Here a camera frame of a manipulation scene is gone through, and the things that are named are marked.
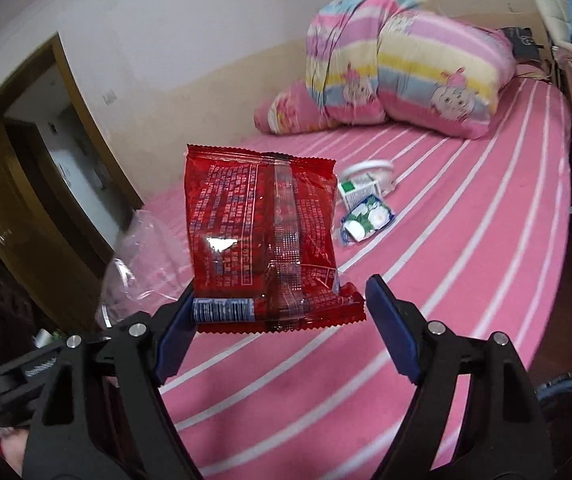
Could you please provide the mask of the person's left hand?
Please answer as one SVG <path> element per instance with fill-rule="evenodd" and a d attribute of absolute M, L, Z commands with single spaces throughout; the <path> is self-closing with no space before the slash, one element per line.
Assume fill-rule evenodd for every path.
<path fill-rule="evenodd" d="M 7 429 L 0 437 L 0 447 L 6 463 L 16 474 L 22 476 L 24 453 L 26 452 L 30 431 L 27 429 Z"/>

